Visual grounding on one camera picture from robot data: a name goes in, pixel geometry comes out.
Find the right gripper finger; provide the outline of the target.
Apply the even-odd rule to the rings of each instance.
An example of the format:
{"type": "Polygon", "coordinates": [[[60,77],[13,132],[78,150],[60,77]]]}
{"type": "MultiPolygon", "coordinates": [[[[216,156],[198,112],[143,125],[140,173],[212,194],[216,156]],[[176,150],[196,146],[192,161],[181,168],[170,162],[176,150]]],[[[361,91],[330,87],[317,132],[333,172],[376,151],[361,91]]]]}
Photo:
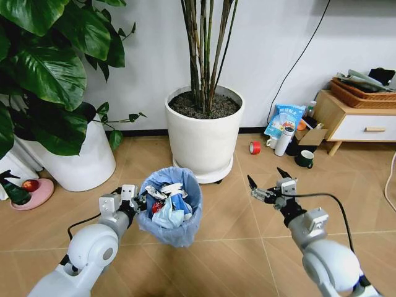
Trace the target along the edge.
{"type": "Polygon", "coordinates": [[[277,167],[277,171],[279,172],[279,174],[281,176],[281,179],[279,179],[277,181],[277,183],[295,183],[296,182],[295,178],[292,178],[288,172],[284,171],[280,167],[277,167]]]}
{"type": "Polygon", "coordinates": [[[258,188],[256,182],[251,178],[250,175],[247,175],[247,180],[249,187],[251,188],[251,196],[253,196],[253,198],[264,203],[275,203],[276,195],[271,189],[258,188]]]}

